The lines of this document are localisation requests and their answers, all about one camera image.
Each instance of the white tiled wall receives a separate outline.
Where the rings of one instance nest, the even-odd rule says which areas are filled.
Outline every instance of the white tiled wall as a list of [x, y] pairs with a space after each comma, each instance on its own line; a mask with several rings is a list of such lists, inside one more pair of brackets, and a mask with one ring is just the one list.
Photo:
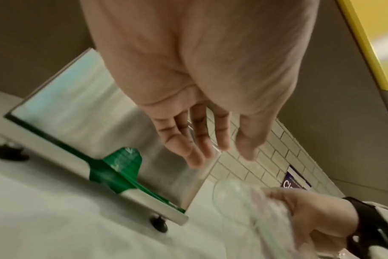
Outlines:
[[[216, 142], [214, 118], [209, 109], [207, 109], [207, 117], [208, 131], [211, 139]], [[209, 180], [216, 182], [217, 179], [221, 178], [233, 178], [262, 187], [278, 187], [288, 166], [291, 164], [312, 185], [313, 191], [343, 197], [343, 193], [279, 120], [275, 121], [267, 142], [259, 148], [255, 162], [249, 162], [240, 157], [235, 148], [234, 140], [238, 126], [239, 116], [233, 115], [230, 129], [232, 136], [231, 149], [222, 153], [211, 170]]]

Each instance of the plastic bag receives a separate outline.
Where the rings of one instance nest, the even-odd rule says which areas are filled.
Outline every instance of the plastic bag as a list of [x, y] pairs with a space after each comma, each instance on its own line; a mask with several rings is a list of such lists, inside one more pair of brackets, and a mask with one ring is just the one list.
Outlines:
[[290, 216], [280, 202], [258, 186], [237, 180], [215, 184], [213, 202], [223, 216], [228, 259], [299, 259], [316, 257], [296, 250]]

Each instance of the hand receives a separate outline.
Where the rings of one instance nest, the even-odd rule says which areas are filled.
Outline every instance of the hand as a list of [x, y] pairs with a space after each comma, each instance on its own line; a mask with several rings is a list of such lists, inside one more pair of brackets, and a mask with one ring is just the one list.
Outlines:
[[[206, 105], [214, 103], [218, 147], [235, 141], [247, 160], [265, 142], [296, 85], [318, 0], [81, 0], [92, 37], [118, 86], [191, 167], [213, 155]], [[190, 112], [194, 144], [187, 128]]]
[[302, 189], [272, 188], [265, 194], [288, 207], [297, 247], [312, 240], [317, 251], [337, 253], [358, 227], [359, 217], [347, 200]]

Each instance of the black sleeve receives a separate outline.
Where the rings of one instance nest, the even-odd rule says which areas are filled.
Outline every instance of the black sleeve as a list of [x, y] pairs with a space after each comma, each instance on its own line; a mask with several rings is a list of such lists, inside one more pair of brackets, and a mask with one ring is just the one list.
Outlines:
[[359, 216], [356, 232], [347, 238], [347, 250], [359, 258], [370, 259], [370, 246], [388, 249], [388, 224], [376, 208], [352, 197], [344, 199], [355, 207]]

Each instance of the black rubber foot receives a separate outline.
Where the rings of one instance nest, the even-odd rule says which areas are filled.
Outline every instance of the black rubber foot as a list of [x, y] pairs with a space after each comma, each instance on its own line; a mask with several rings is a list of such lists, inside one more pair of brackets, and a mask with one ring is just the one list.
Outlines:
[[22, 154], [23, 149], [11, 148], [7, 145], [0, 145], [0, 159], [9, 161], [27, 161], [29, 156]]
[[165, 219], [163, 219], [162, 217], [160, 216], [153, 216], [150, 218], [150, 223], [153, 225], [153, 227], [155, 229], [157, 229], [157, 231], [161, 232], [161, 233], [166, 233], [168, 231], [168, 226], [167, 224], [165, 223]]

